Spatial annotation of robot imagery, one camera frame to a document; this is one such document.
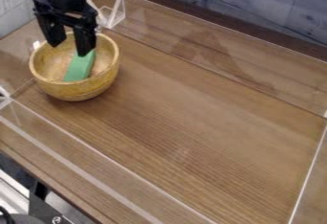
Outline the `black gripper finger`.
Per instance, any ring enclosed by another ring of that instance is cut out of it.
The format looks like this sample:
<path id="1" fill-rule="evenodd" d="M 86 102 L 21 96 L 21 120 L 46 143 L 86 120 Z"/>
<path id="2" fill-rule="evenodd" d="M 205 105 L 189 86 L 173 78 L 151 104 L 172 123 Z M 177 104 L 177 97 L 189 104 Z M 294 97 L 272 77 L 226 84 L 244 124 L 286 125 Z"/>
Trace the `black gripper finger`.
<path id="1" fill-rule="evenodd" d="M 37 13 L 47 43 L 57 47 L 67 39 L 62 13 Z"/>
<path id="2" fill-rule="evenodd" d="M 86 56 L 97 47 L 97 26 L 75 25 L 75 47 L 79 56 Z"/>

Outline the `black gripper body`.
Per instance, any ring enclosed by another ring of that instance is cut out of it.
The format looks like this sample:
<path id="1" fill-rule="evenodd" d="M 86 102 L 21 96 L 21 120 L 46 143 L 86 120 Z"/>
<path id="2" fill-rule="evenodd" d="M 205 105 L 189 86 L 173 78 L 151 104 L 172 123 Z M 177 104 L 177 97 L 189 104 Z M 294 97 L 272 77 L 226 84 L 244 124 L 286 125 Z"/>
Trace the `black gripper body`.
<path id="1" fill-rule="evenodd" d="M 62 13 L 63 23 L 74 28 L 75 25 L 95 25 L 98 12 L 87 0 L 33 0 L 34 13 Z"/>

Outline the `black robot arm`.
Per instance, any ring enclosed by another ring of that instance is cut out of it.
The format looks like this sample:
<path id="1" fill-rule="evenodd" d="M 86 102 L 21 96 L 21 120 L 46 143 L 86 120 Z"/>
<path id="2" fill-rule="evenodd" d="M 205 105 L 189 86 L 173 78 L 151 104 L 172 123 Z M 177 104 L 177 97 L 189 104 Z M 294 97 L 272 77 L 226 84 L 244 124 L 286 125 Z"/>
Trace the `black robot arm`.
<path id="1" fill-rule="evenodd" d="M 47 43 L 57 47 L 67 39 L 66 28 L 74 29 L 75 47 L 79 56 L 97 48 L 98 11 L 87 0 L 33 0 L 34 13 Z"/>

